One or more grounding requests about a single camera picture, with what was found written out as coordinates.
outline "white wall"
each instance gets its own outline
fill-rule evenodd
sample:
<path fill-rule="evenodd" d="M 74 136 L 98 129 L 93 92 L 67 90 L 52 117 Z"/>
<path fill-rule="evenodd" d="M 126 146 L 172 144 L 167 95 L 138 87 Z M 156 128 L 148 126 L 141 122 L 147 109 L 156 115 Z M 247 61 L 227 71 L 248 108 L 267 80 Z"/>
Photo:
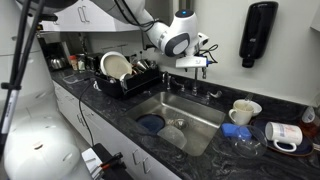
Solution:
<path fill-rule="evenodd" d="M 320 93 L 320 32 L 310 28 L 318 0 L 277 0 L 279 9 L 266 52 L 251 69 L 241 66 L 239 47 L 248 7 L 258 1 L 194 2 L 199 31 L 211 38 L 206 47 L 219 44 L 213 52 L 219 63 L 208 68 L 204 81 L 302 104 L 309 104 Z M 130 46 L 125 53 L 141 49 L 139 37 L 138 32 L 89 34 L 93 50 L 127 42 Z M 157 59 L 162 70 L 194 76 L 193 70 L 185 73 L 175 69 L 174 59 L 153 53 L 153 50 L 144 56 Z"/>

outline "bowl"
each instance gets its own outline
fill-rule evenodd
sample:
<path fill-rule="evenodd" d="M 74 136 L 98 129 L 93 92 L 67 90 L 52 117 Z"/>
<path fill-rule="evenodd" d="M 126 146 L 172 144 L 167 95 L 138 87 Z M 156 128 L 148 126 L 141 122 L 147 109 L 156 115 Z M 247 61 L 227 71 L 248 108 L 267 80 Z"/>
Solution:
<path fill-rule="evenodd" d="M 244 99 L 239 99 L 238 101 L 246 102 L 246 100 L 244 100 Z M 258 103 L 254 102 L 254 101 L 250 101 L 249 104 L 253 107 L 253 114 L 252 114 L 253 117 L 260 114 L 260 112 L 262 111 L 262 107 Z"/>
<path fill-rule="evenodd" d="M 268 142 L 259 128 L 246 125 L 236 129 L 235 136 L 231 137 L 231 146 L 240 156 L 255 158 L 266 152 Z"/>

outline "stainless steel sink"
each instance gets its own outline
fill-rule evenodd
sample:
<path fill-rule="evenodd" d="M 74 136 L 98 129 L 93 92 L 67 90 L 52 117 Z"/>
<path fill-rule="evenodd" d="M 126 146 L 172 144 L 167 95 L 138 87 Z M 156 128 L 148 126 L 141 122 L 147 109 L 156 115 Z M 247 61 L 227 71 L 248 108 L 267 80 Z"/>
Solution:
<path fill-rule="evenodd" d="M 161 92 L 126 112 L 126 115 L 136 120 L 145 114 L 162 116 L 168 125 L 172 120 L 183 119 L 187 123 L 181 129 L 186 145 L 183 151 L 200 156 L 207 148 L 214 134 L 224 120 L 225 113 L 168 92 Z"/>

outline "bottle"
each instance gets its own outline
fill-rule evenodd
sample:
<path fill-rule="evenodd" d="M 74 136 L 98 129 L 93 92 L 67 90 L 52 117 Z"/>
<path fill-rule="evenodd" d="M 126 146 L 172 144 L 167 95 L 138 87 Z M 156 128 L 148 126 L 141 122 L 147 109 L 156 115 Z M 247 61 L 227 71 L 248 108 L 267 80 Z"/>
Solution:
<path fill-rule="evenodd" d="M 78 70 L 77 56 L 71 55 L 71 56 L 69 56 L 69 59 L 70 59 L 73 70 L 75 70 L 75 71 Z"/>
<path fill-rule="evenodd" d="M 299 127 L 305 136 L 314 138 L 320 129 L 320 106 L 309 106 L 299 121 Z"/>

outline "white cabinet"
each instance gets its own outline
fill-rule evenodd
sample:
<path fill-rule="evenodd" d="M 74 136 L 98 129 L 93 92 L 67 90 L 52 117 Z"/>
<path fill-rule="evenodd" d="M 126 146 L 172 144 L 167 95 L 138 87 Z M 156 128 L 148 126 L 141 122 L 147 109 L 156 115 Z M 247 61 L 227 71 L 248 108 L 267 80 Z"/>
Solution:
<path fill-rule="evenodd" d="M 76 117 L 76 113 L 80 113 L 74 105 L 78 102 L 78 99 L 55 82 L 54 86 L 59 110 L 65 115 L 75 129 L 79 131 L 84 139 L 91 144 L 88 130 L 79 122 L 82 118 L 78 119 Z M 81 107 L 86 122 L 92 132 L 94 143 L 101 143 L 111 154 L 121 152 L 123 154 L 122 160 L 127 166 L 126 171 L 134 179 L 180 179 L 85 104 L 82 104 Z"/>
<path fill-rule="evenodd" d="M 79 0 L 72 6 L 55 13 L 56 22 L 42 22 L 44 31 L 115 32 L 138 30 L 104 12 L 90 0 Z"/>
<path fill-rule="evenodd" d="M 320 31 L 320 5 L 318 7 L 316 14 L 314 15 L 311 27 Z"/>

